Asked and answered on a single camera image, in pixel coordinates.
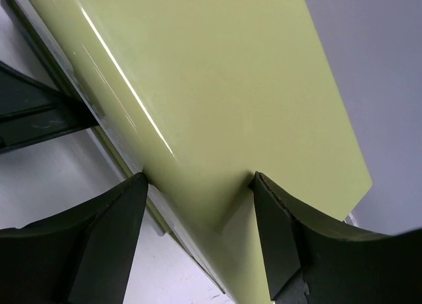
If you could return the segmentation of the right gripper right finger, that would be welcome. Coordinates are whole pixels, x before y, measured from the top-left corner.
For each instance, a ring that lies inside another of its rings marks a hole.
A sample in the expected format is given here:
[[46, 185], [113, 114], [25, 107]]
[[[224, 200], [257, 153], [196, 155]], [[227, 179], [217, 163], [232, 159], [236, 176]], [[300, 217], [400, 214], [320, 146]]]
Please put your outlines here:
[[263, 173], [250, 183], [276, 303], [420, 303], [421, 230], [383, 235], [336, 220]]

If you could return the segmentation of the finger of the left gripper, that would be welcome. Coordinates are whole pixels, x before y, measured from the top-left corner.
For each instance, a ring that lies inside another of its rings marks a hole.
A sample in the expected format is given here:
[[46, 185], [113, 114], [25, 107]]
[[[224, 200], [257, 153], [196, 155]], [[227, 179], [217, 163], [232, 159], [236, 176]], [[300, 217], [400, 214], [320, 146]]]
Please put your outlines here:
[[1, 62], [1, 116], [23, 116], [51, 110], [70, 97]]
[[80, 104], [56, 104], [1, 120], [1, 153], [82, 131], [98, 124]]

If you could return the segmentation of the green metal drawer toolbox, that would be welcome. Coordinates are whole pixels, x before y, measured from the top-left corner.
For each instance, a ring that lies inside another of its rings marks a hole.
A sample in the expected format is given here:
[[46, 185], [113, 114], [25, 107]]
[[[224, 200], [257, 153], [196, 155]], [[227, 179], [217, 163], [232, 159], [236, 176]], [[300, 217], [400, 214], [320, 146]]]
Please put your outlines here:
[[270, 302], [256, 171], [338, 220], [371, 188], [305, 0], [15, 1], [234, 302]]

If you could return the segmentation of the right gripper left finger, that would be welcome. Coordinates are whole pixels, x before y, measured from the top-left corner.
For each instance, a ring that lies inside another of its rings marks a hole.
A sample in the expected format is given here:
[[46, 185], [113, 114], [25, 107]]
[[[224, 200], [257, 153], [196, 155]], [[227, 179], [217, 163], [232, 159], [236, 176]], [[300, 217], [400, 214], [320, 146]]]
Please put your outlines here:
[[146, 207], [137, 173], [102, 195], [1, 230], [2, 303], [122, 303]]

